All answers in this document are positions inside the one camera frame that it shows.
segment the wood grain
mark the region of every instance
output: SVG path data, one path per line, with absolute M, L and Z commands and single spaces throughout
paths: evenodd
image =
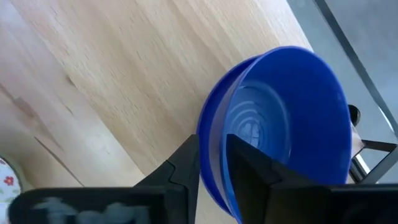
M 310 49 L 285 0 L 0 0 L 1 150 L 36 187 L 134 185 L 280 45 Z M 234 222 L 202 184 L 197 220 Z

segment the blue plastic bowl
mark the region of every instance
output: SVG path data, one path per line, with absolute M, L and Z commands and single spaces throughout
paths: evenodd
M 348 107 L 338 80 L 316 55 L 299 47 L 271 50 L 233 68 L 209 99 L 215 93 L 217 100 L 203 107 L 198 125 L 201 173 L 213 198 L 239 223 L 225 155 L 228 133 L 321 184 L 345 183 L 351 157 Z M 203 119 L 204 114 L 213 117 Z M 207 133 L 204 122 L 210 125 Z

